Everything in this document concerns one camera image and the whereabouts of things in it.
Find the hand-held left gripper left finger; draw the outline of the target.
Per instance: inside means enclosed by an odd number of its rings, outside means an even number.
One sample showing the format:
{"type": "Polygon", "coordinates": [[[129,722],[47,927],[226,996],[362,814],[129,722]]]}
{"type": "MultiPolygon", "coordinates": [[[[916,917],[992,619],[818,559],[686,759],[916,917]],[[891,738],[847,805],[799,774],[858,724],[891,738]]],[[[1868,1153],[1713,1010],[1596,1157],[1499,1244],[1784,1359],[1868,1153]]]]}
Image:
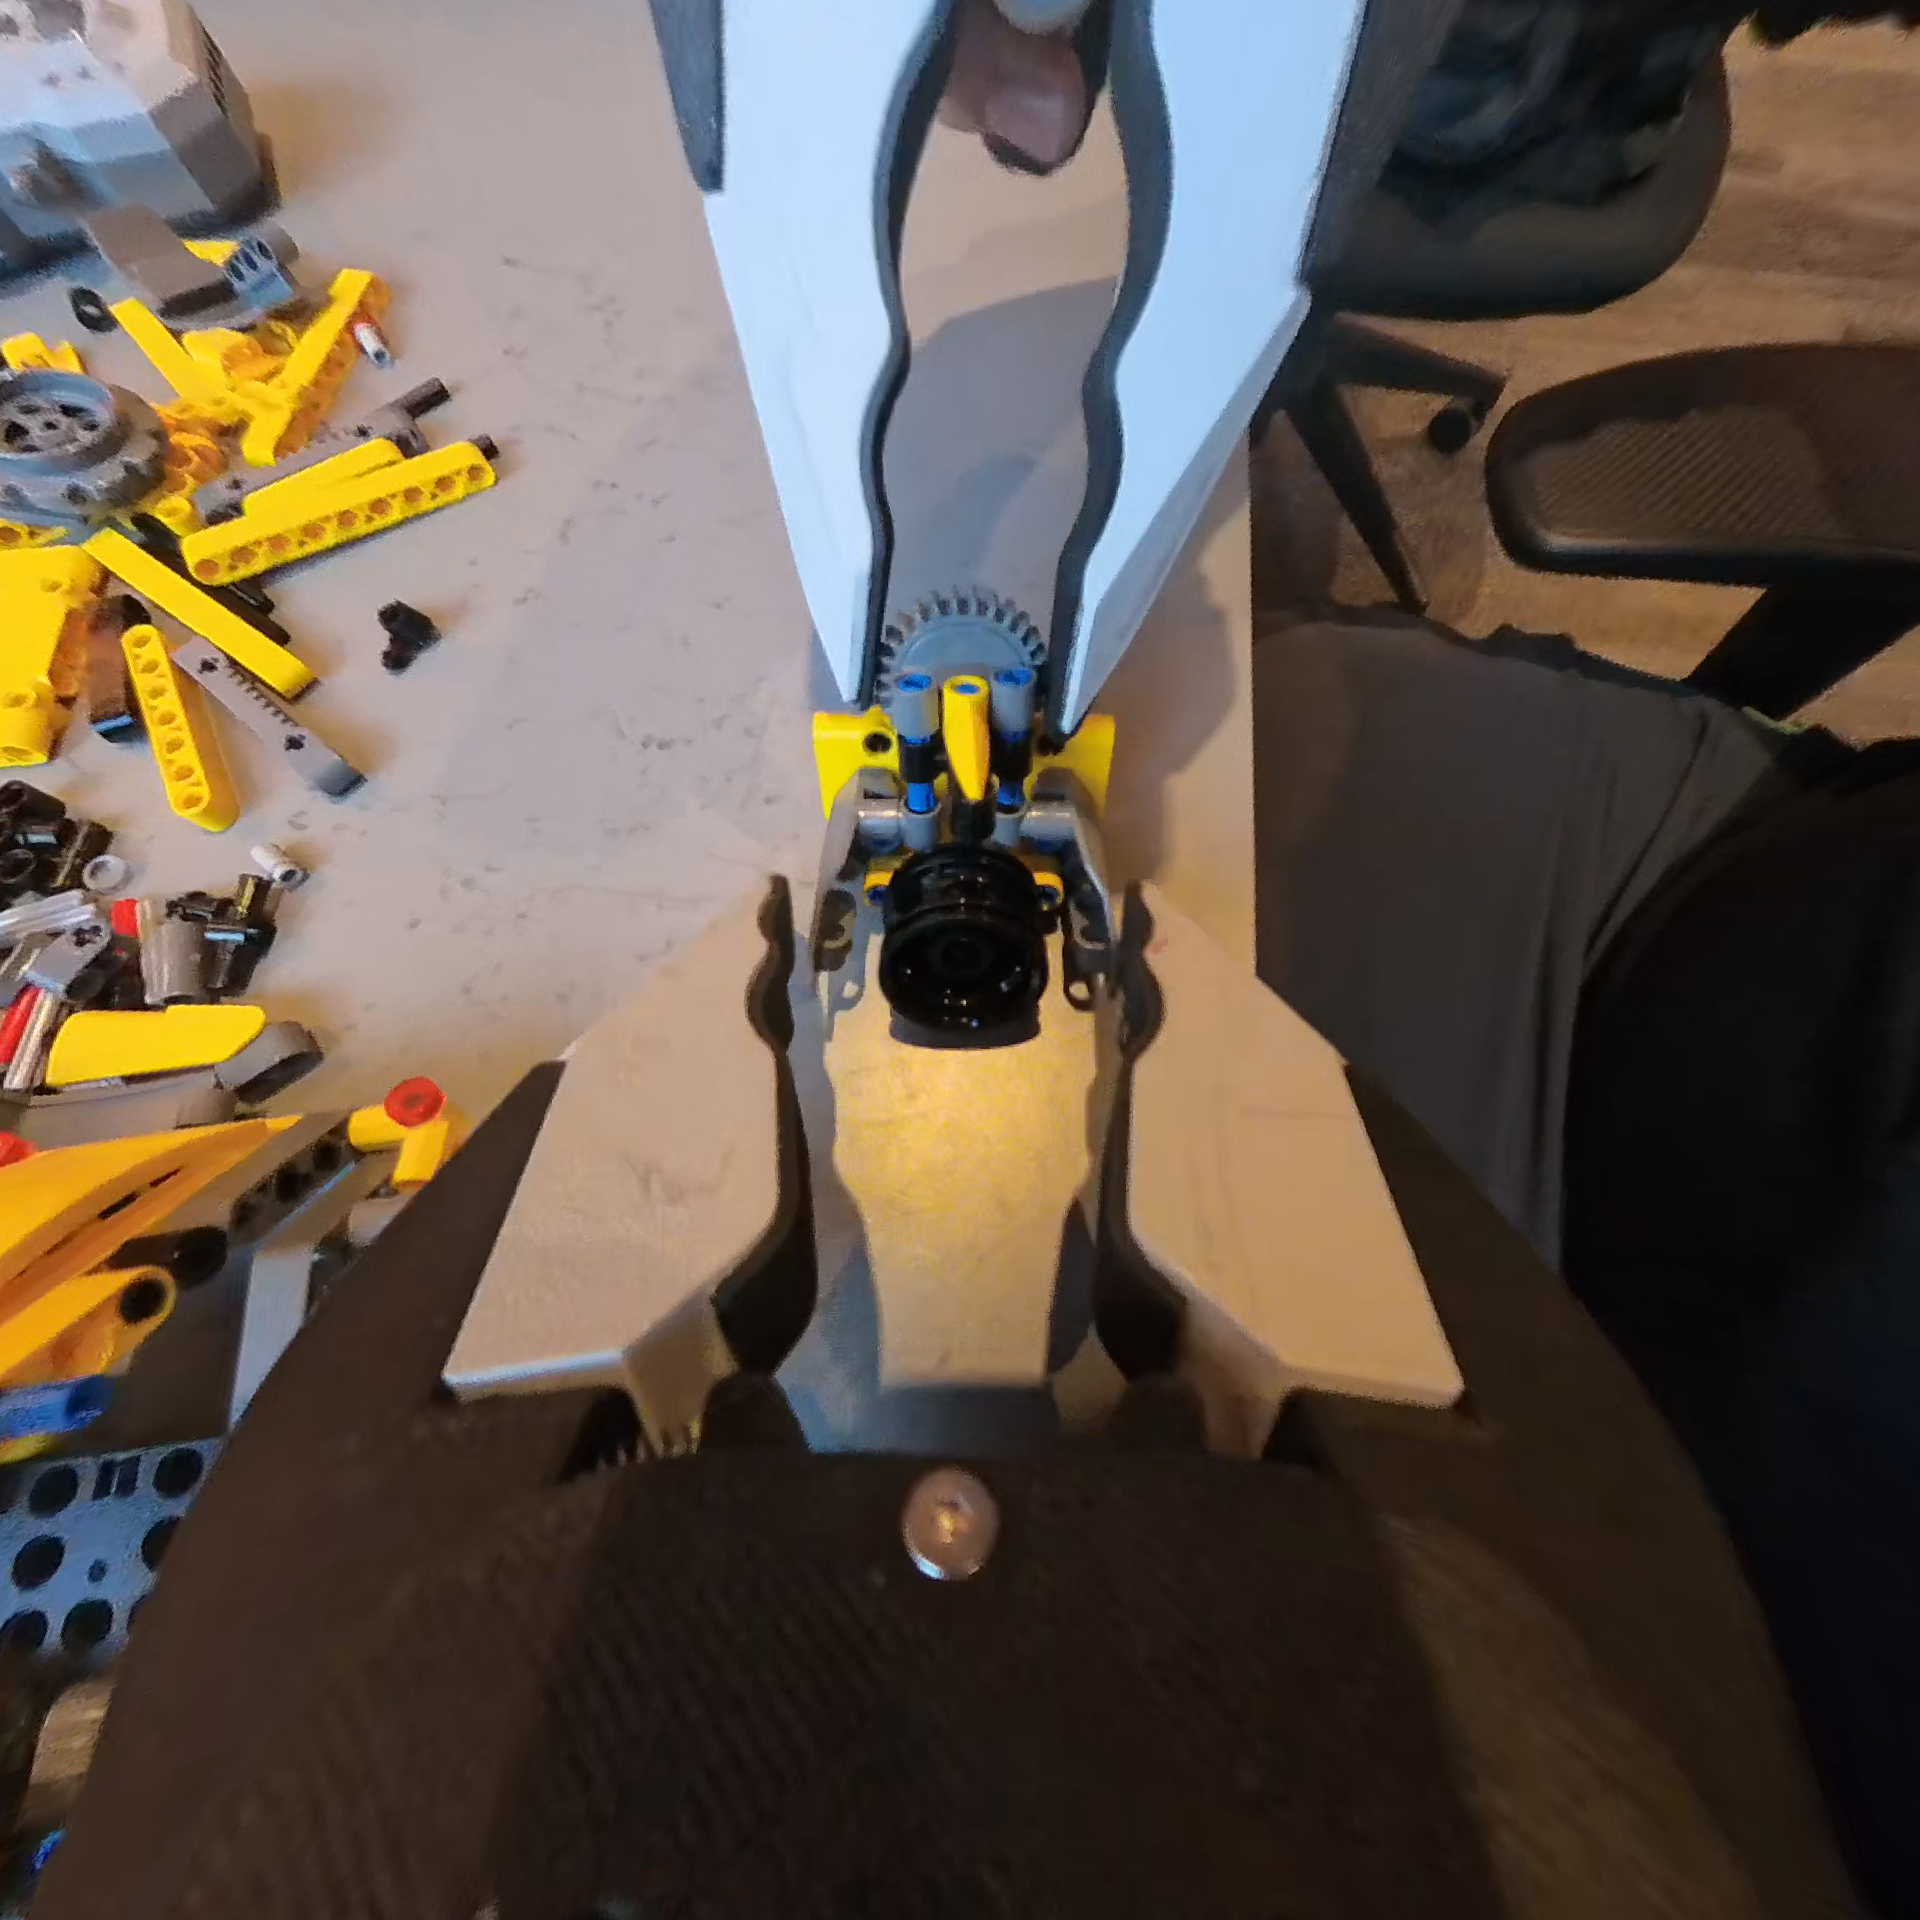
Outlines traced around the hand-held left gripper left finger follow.
{"type": "Polygon", "coordinates": [[[819,1297],[789,1050],[783,876],[659,962],[570,1045],[443,1358],[462,1401],[614,1387],[646,1442],[698,1442],[819,1297]]]}

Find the pile of loose toy parts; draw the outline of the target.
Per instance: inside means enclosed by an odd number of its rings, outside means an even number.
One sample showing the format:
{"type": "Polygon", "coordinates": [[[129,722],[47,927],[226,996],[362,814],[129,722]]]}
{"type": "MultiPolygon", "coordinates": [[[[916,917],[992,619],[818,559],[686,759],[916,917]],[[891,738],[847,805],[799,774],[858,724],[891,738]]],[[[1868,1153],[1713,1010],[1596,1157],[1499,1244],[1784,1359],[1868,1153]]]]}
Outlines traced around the pile of loose toy parts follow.
{"type": "Polygon", "coordinates": [[[112,829],[20,772],[51,762],[81,710],[95,735],[146,745],[171,817],[217,836],[241,811],[228,722],[309,792],[348,800],[368,778],[306,716],[319,675],[267,583],[480,498],[499,451],[488,435],[434,439],[425,421],[452,397],[435,377],[335,413],[353,364],[392,364],[378,273],[342,267],[309,293],[277,232],[184,237],[143,204],[84,228],[116,293],[75,285],[70,316],[119,334],[166,394],[99,377],[75,344],[35,331],[3,338],[3,370],[122,388],[167,449],[162,485],[90,530],[3,519],[3,1095],[184,1081],[257,1099],[314,1062],[307,1040],[234,1079],[208,1045],[117,1029],[226,1013],[301,866],[261,848],[224,896],[133,897],[112,829]]]}

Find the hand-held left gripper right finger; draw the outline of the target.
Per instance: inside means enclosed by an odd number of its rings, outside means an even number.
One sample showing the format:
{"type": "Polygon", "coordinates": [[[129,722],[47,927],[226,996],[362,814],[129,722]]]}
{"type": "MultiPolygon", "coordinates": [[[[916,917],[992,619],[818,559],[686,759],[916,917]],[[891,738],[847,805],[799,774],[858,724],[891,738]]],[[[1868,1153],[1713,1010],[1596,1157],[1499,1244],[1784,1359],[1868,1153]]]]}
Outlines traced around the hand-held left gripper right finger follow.
{"type": "Polygon", "coordinates": [[[1448,1411],[1465,1381],[1341,1056],[1150,883],[1111,971],[1098,1337],[1213,1454],[1332,1396],[1448,1411]]]}

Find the person's right hand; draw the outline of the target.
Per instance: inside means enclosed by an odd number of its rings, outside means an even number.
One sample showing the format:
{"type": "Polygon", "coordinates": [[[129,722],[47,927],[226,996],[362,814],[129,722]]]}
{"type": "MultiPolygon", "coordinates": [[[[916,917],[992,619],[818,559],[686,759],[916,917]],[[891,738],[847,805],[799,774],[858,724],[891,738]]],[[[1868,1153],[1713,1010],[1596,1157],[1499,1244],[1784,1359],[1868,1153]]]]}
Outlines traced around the person's right hand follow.
{"type": "Polygon", "coordinates": [[[1048,177],[1077,153],[1100,87],[1094,2],[956,2],[938,120],[1001,167],[1048,177]]]}

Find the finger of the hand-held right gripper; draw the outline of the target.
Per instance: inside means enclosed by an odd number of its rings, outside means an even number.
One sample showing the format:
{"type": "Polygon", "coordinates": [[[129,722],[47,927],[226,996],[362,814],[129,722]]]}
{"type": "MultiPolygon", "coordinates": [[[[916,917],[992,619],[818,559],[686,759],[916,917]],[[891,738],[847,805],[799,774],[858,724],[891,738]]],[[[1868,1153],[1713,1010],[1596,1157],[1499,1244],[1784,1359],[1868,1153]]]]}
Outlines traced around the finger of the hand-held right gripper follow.
{"type": "Polygon", "coordinates": [[[1114,4],[1126,251],[1081,380],[1086,489],[1053,592],[1053,730],[1139,633],[1308,311],[1304,251],[1365,5],[1114,4]]]}
{"type": "Polygon", "coordinates": [[[884,444],[909,361],[902,229],[952,12],[717,5],[708,234],[811,630],[858,705],[878,680],[895,550],[884,444]]]}

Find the yellow toy wheel assembly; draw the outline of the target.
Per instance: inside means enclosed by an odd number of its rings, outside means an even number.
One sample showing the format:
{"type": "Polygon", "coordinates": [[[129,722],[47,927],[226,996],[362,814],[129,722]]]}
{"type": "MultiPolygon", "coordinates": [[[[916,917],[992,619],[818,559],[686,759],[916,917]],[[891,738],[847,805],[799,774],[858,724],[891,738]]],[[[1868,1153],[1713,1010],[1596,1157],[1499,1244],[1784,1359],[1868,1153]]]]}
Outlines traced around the yellow toy wheel assembly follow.
{"type": "Polygon", "coordinates": [[[1111,971],[1115,726],[1007,731],[993,696],[962,673],[908,696],[925,731],[876,705],[810,724],[825,822],[811,966],[827,1008],[876,988],[912,1044],[1020,1044],[1049,988],[1087,1011],[1111,971]]]}

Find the grey toy battery box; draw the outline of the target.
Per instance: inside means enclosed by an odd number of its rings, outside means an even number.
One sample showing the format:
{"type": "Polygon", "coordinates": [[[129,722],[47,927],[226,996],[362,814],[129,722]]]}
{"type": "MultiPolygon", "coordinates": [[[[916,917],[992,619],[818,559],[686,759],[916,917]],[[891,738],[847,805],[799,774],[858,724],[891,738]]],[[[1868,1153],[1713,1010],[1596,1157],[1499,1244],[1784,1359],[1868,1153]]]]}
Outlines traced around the grey toy battery box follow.
{"type": "Polygon", "coordinates": [[[190,4],[2,5],[3,281],[86,251],[112,207],[208,237],[277,199],[273,148],[190,4]]]}

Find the grey toy sprocket wheel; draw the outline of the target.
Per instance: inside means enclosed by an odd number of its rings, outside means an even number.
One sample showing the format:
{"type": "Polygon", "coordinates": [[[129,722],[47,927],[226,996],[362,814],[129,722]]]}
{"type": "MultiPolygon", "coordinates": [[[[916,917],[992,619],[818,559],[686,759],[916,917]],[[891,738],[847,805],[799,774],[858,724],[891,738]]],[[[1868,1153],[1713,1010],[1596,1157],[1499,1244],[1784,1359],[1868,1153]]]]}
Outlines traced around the grey toy sprocket wheel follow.
{"type": "Polygon", "coordinates": [[[84,531],[166,481],[167,435],[140,395],[80,371],[2,370],[2,518],[84,531]]]}

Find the grey gear toy assembly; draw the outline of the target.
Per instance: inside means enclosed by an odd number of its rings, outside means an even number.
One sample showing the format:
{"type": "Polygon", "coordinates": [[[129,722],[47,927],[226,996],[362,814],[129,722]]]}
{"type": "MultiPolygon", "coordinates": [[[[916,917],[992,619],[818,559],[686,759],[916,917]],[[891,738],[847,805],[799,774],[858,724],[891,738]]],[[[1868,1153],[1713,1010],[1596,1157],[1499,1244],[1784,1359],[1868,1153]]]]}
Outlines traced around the grey gear toy assembly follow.
{"type": "Polygon", "coordinates": [[[947,811],[970,838],[1024,808],[1044,671],[1040,628],[997,592],[938,592],[884,628],[876,691],[893,738],[909,851],[939,841],[947,811]]]}

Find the grey desk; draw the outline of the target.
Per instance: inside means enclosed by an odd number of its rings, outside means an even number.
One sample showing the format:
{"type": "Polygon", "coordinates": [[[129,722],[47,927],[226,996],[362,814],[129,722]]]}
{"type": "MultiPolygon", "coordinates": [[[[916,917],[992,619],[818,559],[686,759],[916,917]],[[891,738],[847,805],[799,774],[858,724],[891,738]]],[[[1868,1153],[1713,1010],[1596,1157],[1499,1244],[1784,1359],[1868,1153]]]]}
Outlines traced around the grey desk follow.
{"type": "MultiPolygon", "coordinates": [[[[402,588],[475,643],[371,716],[359,656],[301,712],[392,750],[300,829],[332,863],[253,1067],[342,1044],[301,1113],[422,1078],[468,1135],[346,1264],[232,1427],[124,1649],[3,1668],[3,1891],[33,1915],[723,1909],[758,1840],[802,1883],[956,1913],[1226,1911],[1262,1836],[1258,1469],[1194,1447],[996,1459],[1012,1561],[899,1543],[919,1459],[632,1454],[614,1387],[464,1406],[442,1353],[572,1044],[819,829],[813,641],[665,87],[612,4],[425,4],[424,82],[366,187],[447,326],[488,494],[293,567],[314,665],[402,588]]],[[[228,1091],[3,1095],[30,1146],[232,1120],[228,1091]]]]}

